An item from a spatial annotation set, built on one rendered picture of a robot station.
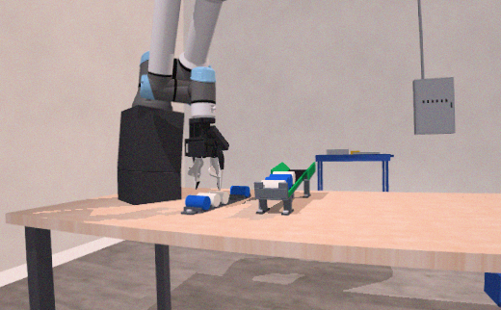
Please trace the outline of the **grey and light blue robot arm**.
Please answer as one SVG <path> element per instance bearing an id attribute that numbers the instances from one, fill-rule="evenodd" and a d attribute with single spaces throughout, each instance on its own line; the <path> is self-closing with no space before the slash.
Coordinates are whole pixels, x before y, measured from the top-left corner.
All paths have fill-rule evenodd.
<path id="1" fill-rule="evenodd" d="M 207 56 L 224 1 L 196 0 L 185 52 L 176 59 L 181 0 L 155 0 L 150 51 L 141 57 L 132 107 L 172 110 L 176 102 L 190 105 L 191 117 L 216 117 L 216 76 Z"/>

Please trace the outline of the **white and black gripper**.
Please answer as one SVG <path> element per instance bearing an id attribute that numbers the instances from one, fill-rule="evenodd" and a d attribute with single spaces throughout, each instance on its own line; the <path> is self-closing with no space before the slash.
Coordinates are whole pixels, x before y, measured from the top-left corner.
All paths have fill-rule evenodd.
<path id="1" fill-rule="evenodd" d="M 199 122 L 202 122 L 201 128 Z M 224 154 L 217 139 L 209 133 L 211 128 L 209 123 L 216 123 L 216 119 L 213 117 L 189 118 L 189 139 L 185 139 L 185 156 L 193 157 L 194 165 L 188 169 L 188 175 L 194 177 L 196 190 L 200 182 L 200 170 L 204 163 L 201 157 L 210 157 L 211 167 L 208 171 L 211 176 L 217 178 L 217 186 L 220 191 L 224 173 Z M 186 152 L 186 143 L 188 144 L 188 152 Z"/>

